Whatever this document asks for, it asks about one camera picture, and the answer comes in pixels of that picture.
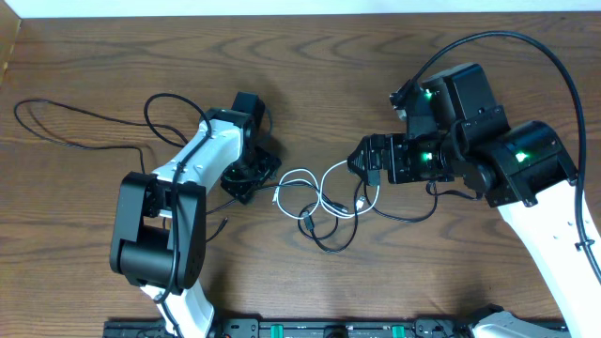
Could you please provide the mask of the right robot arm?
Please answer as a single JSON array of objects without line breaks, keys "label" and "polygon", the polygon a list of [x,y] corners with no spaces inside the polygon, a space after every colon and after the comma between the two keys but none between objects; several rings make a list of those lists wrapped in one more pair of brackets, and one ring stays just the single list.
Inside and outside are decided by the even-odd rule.
[{"label": "right robot arm", "polygon": [[582,177],[558,134],[542,121],[510,127],[483,68],[466,63],[421,84],[400,101],[404,133],[365,136],[347,167],[377,186],[460,178],[511,226],[539,268],[569,333],[597,337],[600,283],[589,269],[600,255]]}]

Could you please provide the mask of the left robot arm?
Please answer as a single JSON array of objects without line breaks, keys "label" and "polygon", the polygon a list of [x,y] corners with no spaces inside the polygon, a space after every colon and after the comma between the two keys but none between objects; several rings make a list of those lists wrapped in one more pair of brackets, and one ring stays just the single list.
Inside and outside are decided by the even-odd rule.
[{"label": "left robot arm", "polygon": [[178,337],[208,336],[215,316],[199,282],[208,191],[221,184],[246,204],[281,164],[256,140],[263,114],[212,108],[171,161],[121,182],[110,267],[156,301]]}]

